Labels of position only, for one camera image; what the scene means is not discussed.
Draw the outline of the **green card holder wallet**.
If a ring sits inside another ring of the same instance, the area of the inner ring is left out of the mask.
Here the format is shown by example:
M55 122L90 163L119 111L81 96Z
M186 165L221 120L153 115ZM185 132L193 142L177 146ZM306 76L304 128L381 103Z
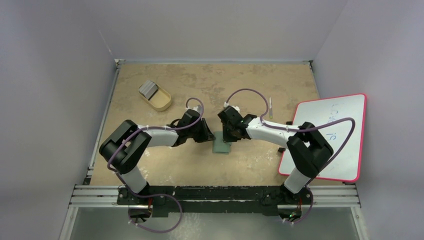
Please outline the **green card holder wallet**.
M215 139L212 143L212 152L214 154L224 154L228 155L231 152L231 142L225 142L223 140L223 132L215 131L214 133Z

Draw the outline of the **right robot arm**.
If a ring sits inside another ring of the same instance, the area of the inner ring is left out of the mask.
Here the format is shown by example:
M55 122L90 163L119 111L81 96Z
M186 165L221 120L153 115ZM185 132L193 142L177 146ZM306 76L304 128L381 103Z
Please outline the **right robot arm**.
M331 145L315 126L304 122L300 126L277 124L271 128L260 117L242 116L233 106L227 106L217 116L222 123L223 141L234 143L242 139L262 140L284 148L295 165L282 184L280 196L288 204L300 198L301 190L317 177L334 154Z

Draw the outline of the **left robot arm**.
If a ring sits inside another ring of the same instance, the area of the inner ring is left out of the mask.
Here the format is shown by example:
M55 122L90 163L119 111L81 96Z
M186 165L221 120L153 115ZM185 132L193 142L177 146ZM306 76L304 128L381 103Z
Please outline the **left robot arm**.
M198 110L187 109L181 118L162 127L137 125L123 121L100 145L99 154L128 189L129 197L138 205L149 199L149 183L137 168L144 151L151 147L177 147L188 139L196 143L215 140L206 120Z

